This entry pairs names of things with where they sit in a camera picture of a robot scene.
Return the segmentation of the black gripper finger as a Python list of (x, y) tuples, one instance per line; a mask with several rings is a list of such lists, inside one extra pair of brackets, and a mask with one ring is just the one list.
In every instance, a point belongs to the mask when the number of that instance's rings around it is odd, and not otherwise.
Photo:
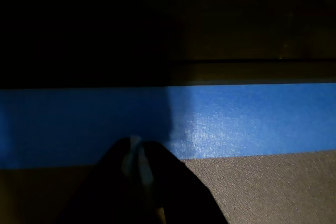
[(201, 180), (160, 143), (143, 147), (166, 223), (218, 223), (218, 204)]
[(94, 166), (60, 223), (157, 223), (153, 184), (141, 138), (123, 138)]

